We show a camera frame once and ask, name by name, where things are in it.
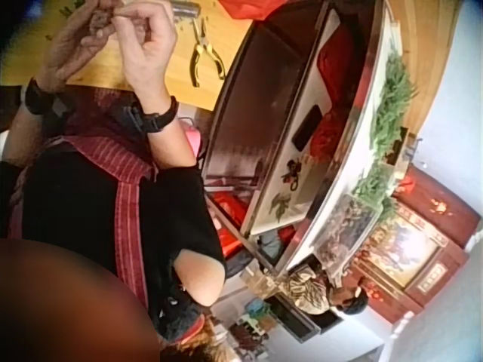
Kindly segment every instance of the yellow pliers handle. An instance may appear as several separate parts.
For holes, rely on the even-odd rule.
[[[210,55],[210,58],[214,61],[217,67],[218,78],[221,80],[226,78],[225,65],[223,64],[220,55],[218,55],[218,53],[213,49],[213,46],[208,44],[205,48],[202,45],[197,44],[195,46],[195,51],[193,51],[193,55],[191,56],[191,63],[189,64],[189,73],[191,75],[193,87],[199,87],[198,62],[205,50]]]

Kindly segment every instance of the wooden tabletop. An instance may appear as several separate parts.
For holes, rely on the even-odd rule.
[[[232,65],[251,20],[234,20],[216,0],[193,0],[202,6],[207,37],[223,59],[226,71]],[[27,84],[34,75],[50,46],[50,37],[66,22],[59,12],[65,6],[73,9],[73,0],[45,2],[42,16],[26,24],[12,41],[2,60],[1,85]],[[223,81],[218,78],[216,67],[207,54],[199,61],[200,87],[192,86],[189,61],[195,47],[195,33],[190,20],[177,23],[178,43],[167,73],[167,86],[171,94],[182,102],[199,108],[213,110]],[[70,84],[90,85],[130,90],[122,74],[122,59],[115,35],[107,46],[79,73]]]

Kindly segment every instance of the watch strap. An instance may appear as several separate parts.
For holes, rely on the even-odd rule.
[[[178,113],[179,103],[174,96],[171,96],[171,105],[168,111],[160,115],[159,113],[144,114],[139,106],[139,114],[142,118],[142,128],[146,133],[161,132],[168,124],[170,124]]]
[[[55,94],[47,93],[40,89],[37,81],[30,79],[25,92],[25,106],[33,115],[45,115],[52,109]]]

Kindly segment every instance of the black wristwatch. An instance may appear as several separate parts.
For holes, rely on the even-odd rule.
[[[132,107],[132,115],[134,116],[134,122],[145,133],[157,133],[161,132],[168,124],[170,124],[178,113],[179,103],[176,98],[171,96],[171,106],[166,113],[160,115],[159,113],[144,114],[141,105],[136,102]]]
[[[30,79],[25,92],[25,106],[33,115],[45,115],[52,109],[55,94],[44,92],[34,78]]]

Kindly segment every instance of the pliers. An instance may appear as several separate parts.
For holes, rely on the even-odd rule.
[[[192,23],[193,23],[193,27],[195,28],[195,37],[196,37],[195,50],[193,51],[193,55],[191,57],[191,63],[189,64],[189,73],[191,75],[191,81],[193,83],[193,87],[199,87],[198,61],[200,56],[205,51],[210,55],[211,59],[214,61],[215,65],[217,66],[218,78],[221,80],[224,80],[226,77],[225,66],[223,64],[223,61],[221,60],[221,57],[213,49],[213,45],[211,45],[211,43],[206,38],[205,19],[202,19],[201,32],[199,30],[196,19],[193,19]]]

